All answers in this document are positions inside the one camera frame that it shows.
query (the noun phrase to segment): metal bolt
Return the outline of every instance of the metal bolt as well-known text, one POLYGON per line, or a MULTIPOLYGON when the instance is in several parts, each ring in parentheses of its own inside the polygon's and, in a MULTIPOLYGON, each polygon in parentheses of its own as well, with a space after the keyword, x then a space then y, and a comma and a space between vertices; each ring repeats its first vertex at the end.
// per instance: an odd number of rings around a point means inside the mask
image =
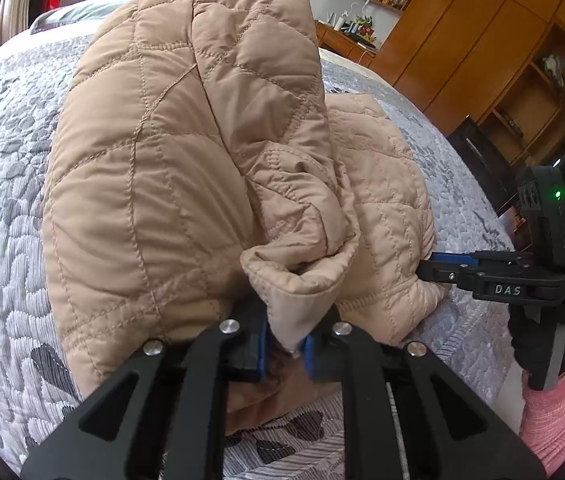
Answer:
POLYGON ((352 333, 352 326, 344 321, 338 321, 334 323, 332 330, 336 335, 349 335, 352 333))
POLYGON ((420 341, 412 341, 407 345, 407 352, 414 357, 422 357, 427 353, 427 347, 420 341))
POLYGON ((145 352, 145 355, 159 355, 162 353, 163 344, 162 341, 158 339, 150 339, 142 346, 142 351, 145 352))
POLYGON ((220 331, 224 334, 235 334, 240 330, 240 323, 235 319, 226 319, 220 324, 220 331))

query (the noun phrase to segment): hand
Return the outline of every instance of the hand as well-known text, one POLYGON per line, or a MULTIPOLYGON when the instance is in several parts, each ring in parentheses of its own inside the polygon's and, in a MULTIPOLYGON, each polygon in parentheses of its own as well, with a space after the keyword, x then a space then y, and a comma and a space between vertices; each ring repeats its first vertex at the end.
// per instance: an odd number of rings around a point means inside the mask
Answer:
MULTIPOLYGON (((560 307, 543 308, 540 323, 529 319, 525 315, 524 307, 509 306, 507 326, 512 335, 514 359, 529 372, 528 384, 534 390, 543 389, 558 323, 565 324, 565 304, 560 307)), ((563 373, 565 373, 565 353, 560 365, 560 374, 563 373)))

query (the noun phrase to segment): beige quilted jacket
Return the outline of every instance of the beige quilted jacket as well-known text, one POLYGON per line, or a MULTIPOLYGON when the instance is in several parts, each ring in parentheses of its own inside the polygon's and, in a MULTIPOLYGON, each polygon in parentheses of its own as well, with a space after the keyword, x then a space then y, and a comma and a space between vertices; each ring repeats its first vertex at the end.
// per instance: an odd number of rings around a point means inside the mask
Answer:
MULTIPOLYGON (((249 283, 288 351, 334 302, 397 343, 444 294, 415 275, 434 225, 411 150, 369 96, 325 99, 307 0, 114 12, 70 86, 43 234, 84 395, 146 339, 192 338, 227 317, 249 283)), ((232 392, 243 412, 230 430, 320 393, 291 358, 276 367, 232 392)))

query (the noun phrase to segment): pink sleeve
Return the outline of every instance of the pink sleeve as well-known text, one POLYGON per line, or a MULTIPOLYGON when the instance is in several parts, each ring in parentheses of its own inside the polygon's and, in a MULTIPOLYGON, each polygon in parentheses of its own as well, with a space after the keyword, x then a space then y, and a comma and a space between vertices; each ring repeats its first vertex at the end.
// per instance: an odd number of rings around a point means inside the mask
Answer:
POLYGON ((528 388, 527 372, 523 372, 523 398, 519 435, 550 476, 565 461, 565 375, 553 390, 537 392, 528 388))

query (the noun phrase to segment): quilted bedspread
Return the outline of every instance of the quilted bedspread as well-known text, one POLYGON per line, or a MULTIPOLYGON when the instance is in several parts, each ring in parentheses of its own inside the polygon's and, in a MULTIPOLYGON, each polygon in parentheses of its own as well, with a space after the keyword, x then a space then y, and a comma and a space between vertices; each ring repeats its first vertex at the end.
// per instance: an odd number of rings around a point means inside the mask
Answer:
MULTIPOLYGON (((51 317, 40 242, 44 175, 74 67, 90 37, 0 60, 0 456, 15 470, 80 402, 51 317)), ((509 250, 493 209, 445 138, 391 87, 323 61, 329 92, 366 92, 410 143, 427 180, 438 251, 509 250)), ((488 403, 512 359, 501 304, 450 295, 412 337, 427 343, 488 403)), ((339 480, 339 393, 227 439, 226 478, 339 480)))

